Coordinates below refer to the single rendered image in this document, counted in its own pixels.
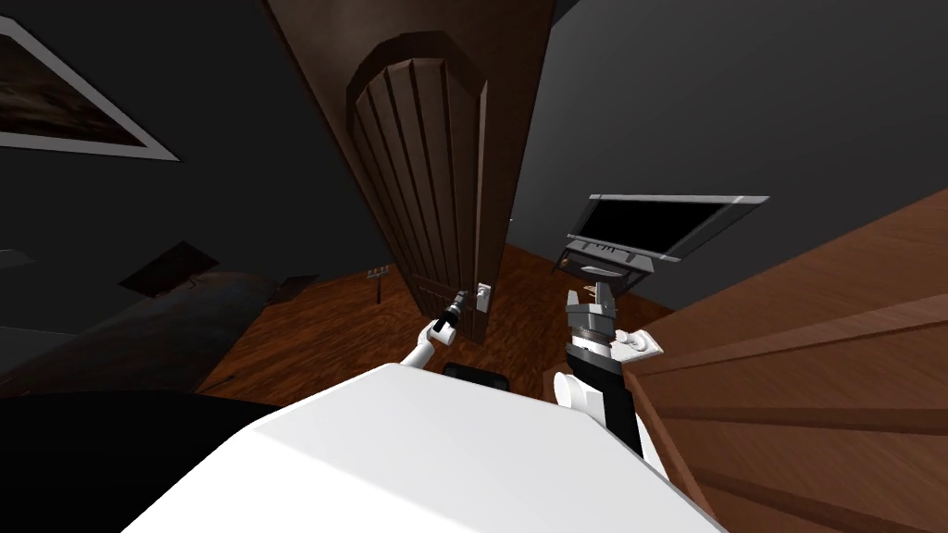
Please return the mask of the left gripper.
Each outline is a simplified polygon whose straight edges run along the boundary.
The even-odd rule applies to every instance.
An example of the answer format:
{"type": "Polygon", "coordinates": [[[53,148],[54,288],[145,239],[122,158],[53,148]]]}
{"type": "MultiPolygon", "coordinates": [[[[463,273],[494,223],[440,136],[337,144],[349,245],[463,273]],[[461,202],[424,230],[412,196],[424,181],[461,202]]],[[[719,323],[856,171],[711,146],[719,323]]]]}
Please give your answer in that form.
{"type": "Polygon", "coordinates": [[[441,332],[446,326],[456,328],[463,314],[468,298],[467,291],[460,291],[451,304],[440,314],[435,322],[435,331],[441,332]]]}

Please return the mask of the dark picture with white frame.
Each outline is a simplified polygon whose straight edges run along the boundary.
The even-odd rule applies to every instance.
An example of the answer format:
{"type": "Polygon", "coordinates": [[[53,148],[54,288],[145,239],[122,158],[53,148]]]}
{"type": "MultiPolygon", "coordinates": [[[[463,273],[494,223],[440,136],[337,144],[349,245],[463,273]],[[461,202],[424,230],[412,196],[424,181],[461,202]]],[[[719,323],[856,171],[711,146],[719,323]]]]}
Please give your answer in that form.
{"type": "Polygon", "coordinates": [[[15,20],[0,16],[0,147],[175,161],[15,20]]]}

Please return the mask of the black television on stand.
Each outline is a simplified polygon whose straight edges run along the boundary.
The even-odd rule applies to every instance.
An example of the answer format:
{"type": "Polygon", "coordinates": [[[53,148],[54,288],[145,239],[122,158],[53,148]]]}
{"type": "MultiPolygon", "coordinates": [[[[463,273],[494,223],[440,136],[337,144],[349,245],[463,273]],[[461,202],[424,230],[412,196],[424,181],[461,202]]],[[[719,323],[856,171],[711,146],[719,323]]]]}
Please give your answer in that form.
{"type": "Polygon", "coordinates": [[[605,283],[618,297],[678,263],[768,198],[753,195],[592,194],[554,269],[605,283]]]}

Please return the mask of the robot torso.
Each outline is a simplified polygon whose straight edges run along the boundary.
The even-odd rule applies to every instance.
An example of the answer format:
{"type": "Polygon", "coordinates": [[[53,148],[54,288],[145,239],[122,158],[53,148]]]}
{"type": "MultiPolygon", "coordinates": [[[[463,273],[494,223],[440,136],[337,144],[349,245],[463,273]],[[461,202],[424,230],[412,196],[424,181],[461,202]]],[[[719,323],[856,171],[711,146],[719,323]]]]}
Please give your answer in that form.
{"type": "Polygon", "coordinates": [[[726,533],[592,417],[388,364],[239,430],[123,533],[726,533]]]}

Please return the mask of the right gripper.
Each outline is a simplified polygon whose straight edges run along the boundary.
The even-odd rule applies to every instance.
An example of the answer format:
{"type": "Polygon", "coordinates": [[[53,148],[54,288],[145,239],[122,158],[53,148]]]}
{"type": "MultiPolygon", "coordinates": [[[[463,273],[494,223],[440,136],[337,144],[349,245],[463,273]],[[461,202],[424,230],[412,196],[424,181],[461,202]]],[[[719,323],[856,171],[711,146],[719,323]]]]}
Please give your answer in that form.
{"type": "Polygon", "coordinates": [[[614,342],[616,303],[607,283],[596,282],[595,308],[583,308],[576,291],[568,291],[566,312],[572,344],[586,350],[609,350],[614,342]]]}

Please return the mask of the dark brown arched door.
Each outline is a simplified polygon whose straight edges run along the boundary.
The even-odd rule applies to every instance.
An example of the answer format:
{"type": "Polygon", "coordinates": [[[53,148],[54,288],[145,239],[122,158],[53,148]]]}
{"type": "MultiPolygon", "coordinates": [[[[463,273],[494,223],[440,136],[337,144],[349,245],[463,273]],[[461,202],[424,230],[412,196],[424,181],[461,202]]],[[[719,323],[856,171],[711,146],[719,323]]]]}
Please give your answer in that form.
{"type": "Polygon", "coordinates": [[[444,31],[373,47],[346,88],[346,129],[366,195],[424,317],[468,294],[458,332],[482,341],[480,189],[488,82],[444,31]]]}

